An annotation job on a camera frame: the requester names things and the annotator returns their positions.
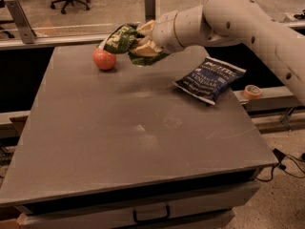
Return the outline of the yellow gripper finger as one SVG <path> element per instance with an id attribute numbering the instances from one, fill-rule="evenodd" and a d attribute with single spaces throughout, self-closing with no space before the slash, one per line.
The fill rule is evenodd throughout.
<path id="1" fill-rule="evenodd" d="M 157 56 L 162 49 L 157 47 L 156 44 L 151 40 L 140 40 L 130 52 L 137 56 L 153 57 Z"/>
<path id="2" fill-rule="evenodd" d="M 150 20 L 149 22 L 145 23 L 144 25 L 138 26 L 136 30 L 144 36 L 149 36 L 152 34 L 154 25 L 155 25 L 155 21 Z"/>

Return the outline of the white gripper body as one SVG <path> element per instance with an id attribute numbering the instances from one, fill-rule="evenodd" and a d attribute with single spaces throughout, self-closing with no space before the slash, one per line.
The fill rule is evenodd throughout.
<path id="1" fill-rule="evenodd" d="M 182 52 L 184 50 L 175 34 L 174 24 L 177 14 L 177 10 L 165 13 L 154 23 L 152 41 L 164 53 Z"/>

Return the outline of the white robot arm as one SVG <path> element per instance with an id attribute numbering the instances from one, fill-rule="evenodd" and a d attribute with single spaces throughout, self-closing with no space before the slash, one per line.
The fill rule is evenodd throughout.
<path id="1" fill-rule="evenodd" d="M 181 52 L 190 46 L 242 43 L 305 104 L 305 36 L 274 21 L 255 0 L 204 0 L 161 15 L 132 46 L 137 55 Z"/>

